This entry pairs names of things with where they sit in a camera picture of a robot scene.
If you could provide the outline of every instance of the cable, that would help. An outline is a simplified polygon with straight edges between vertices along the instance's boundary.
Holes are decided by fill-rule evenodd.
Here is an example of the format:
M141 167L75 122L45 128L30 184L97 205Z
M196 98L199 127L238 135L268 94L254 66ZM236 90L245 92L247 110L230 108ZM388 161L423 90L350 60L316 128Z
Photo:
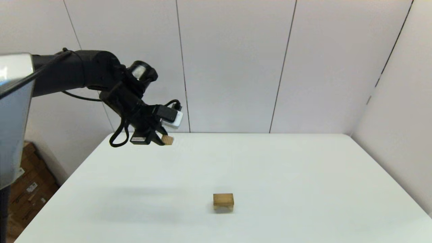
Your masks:
M13 82L10 85L4 84L4 86L6 86L4 88L2 88L2 86L0 86L0 99L8 96L12 92L18 90L19 88L23 87L24 85L26 85L26 84L32 82L33 80L35 80L36 78L40 77L46 71L51 69L52 66L54 66L55 64L57 64L61 60L65 59L66 57L70 56L71 54L72 54L72 52L69 50L64 51L63 53L59 54L58 56L56 56L55 58L53 58L49 62L47 62L44 66L38 68L35 72L26 76L25 78L21 79L20 81Z
M172 104L172 103L177 103L177 104L179 104L180 101L179 101L178 99L173 99L172 101L166 103L165 106L169 106L169 105Z
M121 121L120 121L120 125L118 126L117 130L115 130L114 134L111 136L111 138L109 139L109 144L112 147L120 147L123 146L127 143L127 141L129 140L129 122L124 118L124 116L121 116ZM126 140L119 143L119 144L115 144L114 140L117 138L117 136L121 133L121 131L123 130L126 132Z
M63 94L67 94L73 98L77 98L77 99L83 99L83 100L88 100L88 101L97 101L97 102L102 102L100 99L92 99L92 98L86 98L86 97L82 97L82 96L78 96L78 95L74 95L72 93L69 93L67 91L62 91Z

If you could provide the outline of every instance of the small wooden block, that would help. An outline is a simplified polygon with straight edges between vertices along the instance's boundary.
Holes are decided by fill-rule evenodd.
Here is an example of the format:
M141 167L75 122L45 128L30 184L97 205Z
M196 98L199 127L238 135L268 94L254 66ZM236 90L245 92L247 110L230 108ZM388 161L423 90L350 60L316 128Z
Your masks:
M162 140L162 142L165 143L165 145L172 145L172 142L174 141L174 138L170 137L168 135L162 135L161 140Z
M225 207L232 211L234 209L234 195L232 193L213 194L213 207L215 210Z

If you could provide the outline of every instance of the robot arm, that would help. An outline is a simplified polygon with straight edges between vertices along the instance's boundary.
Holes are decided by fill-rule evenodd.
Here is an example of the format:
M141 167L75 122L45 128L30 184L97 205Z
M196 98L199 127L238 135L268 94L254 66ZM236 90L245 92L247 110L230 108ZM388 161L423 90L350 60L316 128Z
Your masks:
M33 55L33 65L37 70L55 57ZM130 140L133 144L165 145L156 132L168 134L162 124L178 127L182 113L178 100L173 100L172 108L142 101L147 87L157 78L156 70L145 62L135 61L126 68L110 52L76 51L36 79L33 97L81 87L99 90L101 101L122 118L118 133L122 128L127 131L130 124L135 128ZM114 144L114 139L110 140L113 147L127 142Z

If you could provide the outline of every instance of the label sticker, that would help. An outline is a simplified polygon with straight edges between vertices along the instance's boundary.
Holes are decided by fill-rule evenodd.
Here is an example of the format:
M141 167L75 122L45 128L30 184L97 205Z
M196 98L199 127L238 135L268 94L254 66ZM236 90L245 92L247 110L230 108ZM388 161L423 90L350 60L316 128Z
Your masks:
M146 140L145 137L133 137L130 141L131 142L144 142Z
M32 192L36 189L36 187L38 187L38 185L33 182L28 188L27 188L27 192Z

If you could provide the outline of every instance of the white wall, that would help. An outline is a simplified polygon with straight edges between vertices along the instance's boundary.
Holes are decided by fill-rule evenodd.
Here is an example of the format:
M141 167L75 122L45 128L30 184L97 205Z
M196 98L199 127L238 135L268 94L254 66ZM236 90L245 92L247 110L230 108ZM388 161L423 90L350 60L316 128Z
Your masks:
M272 132L350 133L410 3L2 1L0 52L101 49L127 66L148 62L159 79L143 99L179 99L182 132L269 132L273 121ZM119 121L101 103L56 93L33 99L27 138L50 149L64 178Z
M415 0L353 138L431 215L432 1Z
M271 132L351 134L410 5L298 1Z
M191 132L269 132L294 0L179 0Z

